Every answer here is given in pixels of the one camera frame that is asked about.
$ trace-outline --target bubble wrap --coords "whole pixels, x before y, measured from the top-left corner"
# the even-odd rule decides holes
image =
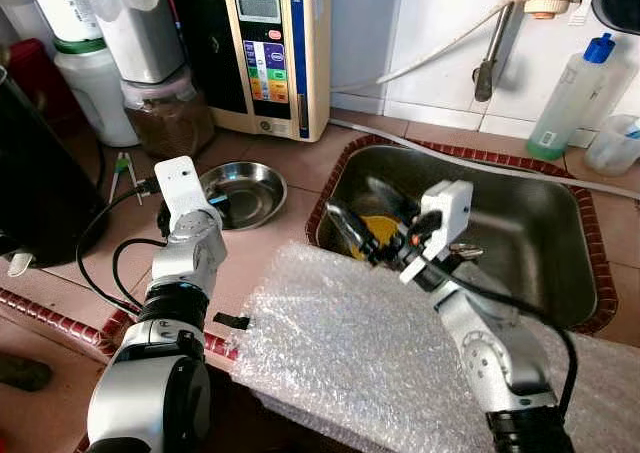
[[[453,341],[427,295],[397,274],[292,243],[245,309],[252,320],[234,340],[232,377],[268,408],[367,453],[492,451]],[[562,344],[527,325],[559,392]],[[638,451],[640,351],[575,339],[580,373],[566,429],[576,451]]]

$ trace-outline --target white plastic bottle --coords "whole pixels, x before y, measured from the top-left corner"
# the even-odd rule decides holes
[[[102,38],[89,0],[37,0],[57,38],[84,41]]]
[[[20,41],[18,33],[0,8],[0,45],[10,46]]]
[[[89,0],[125,81],[161,83],[184,62],[168,0]]]
[[[569,59],[529,137],[527,149],[535,158],[555,160],[564,153],[571,136],[580,127],[584,112],[606,80],[604,63],[615,47],[610,38],[610,33],[594,38],[583,55],[575,54]]]
[[[605,176],[624,175],[640,158],[640,118],[614,115],[600,127],[600,133],[585,154],[585,163]]]
[[[53,32],[36,0],[0,0],[0,8],[21,40],[37,38],[44,45],[49,58],[54,57]]]
[[[102,38],[82,42],[55,40],[54,63],[102,143],[113,147],[140,141],[124,112],[120,73]]]

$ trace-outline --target red tile edge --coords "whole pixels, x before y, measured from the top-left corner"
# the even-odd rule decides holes
[[[64,335],[95,348],[107,358],[112,357],[118,349],[117,335],[133,324],[133,321],[126,313],[116,310],[107,319],[102,329],[98,331],[92,326],[56,313],[3,288],[0,288],[0,305],[5,305],[23,315],[49,325],[61,331]],[[236,350],[228,348],[224,339],[210,333],[205,333],[205,349],[230,360],[235,360],[238,355]]]
[[[113,356],[116,352],[117,346],[107,332],[98,331],[2,288],[0,288],[0,304],[60,330],[63,334],[90,345],[107,357]]]
[[[78,443],[78,446],[76,446],[76,449],[73,450],[73,453],[85,453],[89,449],[89,446],[91,446],[89,443],[89,437],[85,433],[80,440],[80,443]]]
[[[450,145],[442,145],[438,143],[424,142],[412,140],[414,143],[431,148],[433,150],[445,153],[447,155],[482,159],[488,163],[495,163],[498,165],[509,165],[519,168],[525,168],[532,171],[542,172],[547,175],[561,176],[565,178],[574,178],[571,174],[550,163],[545,163],[539,160],[533,160],[531,158],[522,158],[519,156],[505,155],[501,153],[493,153],[483,150],[475,150],[472,148],[453,147]],[[320,198],[316,203],[311,216],[307,220],[305,226],[305,232],[309,243],[314,246],[319,246],[316,238],[318,226],[320,226],[320,220],[324,212],[324,205],[333,193],[344,168],[349,161],[351,155],[356,151],[373,145],[395,145],[392,141],[379,138],[377,136],[369,135],[349,143],[340,158],[336,162],[336,165],[329,176],[329,180],[320,193]],[[593,335],[597,331],[607,326],[616,314],[618,309],[618,296],[616,294],[615,286],[609,269],[609,263],[607,262],[606,254],[604,251],[604,243],[602,235],[600,233],[600,224],[595,213],[595,207],[591,193],[583,188],[568,187],[569,191],[575,196],[578,201],[578,208],[580,211],[580,218],[582,220],[582,227],[585,232],[585,238],[587,241],[587,248],[589,251],[589,257],[591,261],[591,268],[594,273],[594,280],[596,284],[597,304],[594,314],[586,320],[584,323],[576,325],[572,328],[572,331],[582,334]]]

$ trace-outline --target white tile wall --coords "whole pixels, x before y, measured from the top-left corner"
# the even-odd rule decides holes
[[[496,0],[333,1],[332,80],[340,85],[405,66],[456,35]],[[592,12],[584,26],[569,27],[568,21],[568,14],[551,21],[524,19],[488,103],[474,101],[471,72],[486,53],[493,21],[432,63],[387,87],[334,94],[332,104],[526,138],[568,58],[584,51],[592,37],[607,31]],[[613,97],[616,93],[621,96],[613,113],[640,116],[640,75],[635,75],[640,65],[640,37],[613,33],[617,47],[611,60],[626,68],[621,70],[623,78],[612,82],[613,90],[619,91],[609,92]],[[596,128],[609,113],[601,110],[585,115],[583,127]],[[581,132],[573,142],[585,146],[592,136],[593,132]]]
[[[399,9],[400,0],[333,0],[332,85],[361,83],[389,69]],[[356,93],[384,98],[386,89]]]
[[[465,30],[497,0],[402,0],[391,68],[401,68]],[[494,26],[485,27],[419,70],[395,80],[394,101],[467,110],[473,100],[471,74],[484,57]]]

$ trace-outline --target metal bowl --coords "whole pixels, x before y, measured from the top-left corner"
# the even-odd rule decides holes
[[[222,216],[225,230],[248,230],[265,224],[287,199],[287,182],[268,166],[248,161],[208,171],[200,183]]]

